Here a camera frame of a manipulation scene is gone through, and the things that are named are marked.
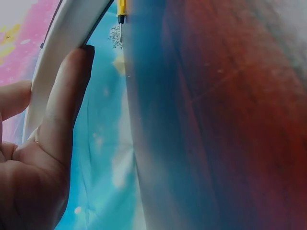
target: pink background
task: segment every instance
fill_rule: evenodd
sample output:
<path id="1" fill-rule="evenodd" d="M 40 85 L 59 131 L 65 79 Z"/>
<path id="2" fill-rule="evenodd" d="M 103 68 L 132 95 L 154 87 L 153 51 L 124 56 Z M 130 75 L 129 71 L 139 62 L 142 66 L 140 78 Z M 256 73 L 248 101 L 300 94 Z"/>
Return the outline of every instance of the pink background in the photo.
<path id="1" fill-rule="evenodd" d="M 16 48 L 4 57 L 3 63 L 0 64 L 0 85 L 32 79 L 40 45 L 45 39 L 58 3 L 59 0 L 38 0 L 31 4 L 21 23 L 17 39 L 14 41 Z M 5 8 L 5 3 L 0 2 L 0 7 Z M 23 122 L 24 115 L 18 115 L 5 121 L 3 139 L 19 144 Z"/>

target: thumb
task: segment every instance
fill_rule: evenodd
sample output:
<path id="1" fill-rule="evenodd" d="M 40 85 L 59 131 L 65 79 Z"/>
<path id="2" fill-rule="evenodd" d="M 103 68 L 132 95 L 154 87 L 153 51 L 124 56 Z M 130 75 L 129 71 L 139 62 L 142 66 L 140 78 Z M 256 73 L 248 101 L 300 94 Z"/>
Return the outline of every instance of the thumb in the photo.
<path id="1" fill-rule="evenodd" d="M 29 105 L 31 82 L 20 81 L 0 87 L 0 113 L 2 120 L 21 113 Z"/>

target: dark red surface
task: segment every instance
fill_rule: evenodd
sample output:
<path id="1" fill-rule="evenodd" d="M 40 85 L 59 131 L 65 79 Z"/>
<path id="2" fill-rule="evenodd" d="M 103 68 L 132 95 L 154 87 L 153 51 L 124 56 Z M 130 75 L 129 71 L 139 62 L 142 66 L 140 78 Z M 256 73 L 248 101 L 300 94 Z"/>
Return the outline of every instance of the dark red surface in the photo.
<path id="1" fill-rule="evenodd" d="M 128 3 L 148 230 L 307 229 L 307 1 Z"/>

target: yellow handle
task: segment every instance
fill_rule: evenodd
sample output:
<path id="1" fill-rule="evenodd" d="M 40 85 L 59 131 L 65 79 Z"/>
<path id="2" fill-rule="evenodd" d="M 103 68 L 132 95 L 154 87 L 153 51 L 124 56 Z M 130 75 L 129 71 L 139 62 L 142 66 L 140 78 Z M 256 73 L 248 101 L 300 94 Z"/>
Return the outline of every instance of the yellow handle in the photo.
<path id="1" fill-rule="evenodd" d="M 119 15 L 126 15 L 126 0 L 118 0 L 118 4 L 117 4 L 117 12 L 118 12 L 118 16 Z"/>

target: hand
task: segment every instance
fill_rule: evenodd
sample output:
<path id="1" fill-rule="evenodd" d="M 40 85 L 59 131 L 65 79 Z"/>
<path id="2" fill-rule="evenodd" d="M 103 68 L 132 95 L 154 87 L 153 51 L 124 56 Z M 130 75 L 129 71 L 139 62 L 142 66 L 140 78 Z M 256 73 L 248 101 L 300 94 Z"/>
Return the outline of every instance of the hand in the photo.
<path id="1" fill-rule="evenodd" d="M 52 230 L 66 209 L 72 131 L 91 76 L 94 47 L 72 51 L 63 61 L 34 135 L 22 146 L 1 141 L 0 230 Z M 0 87 L 2 121 L 30 102 L 31 82 Z"/>

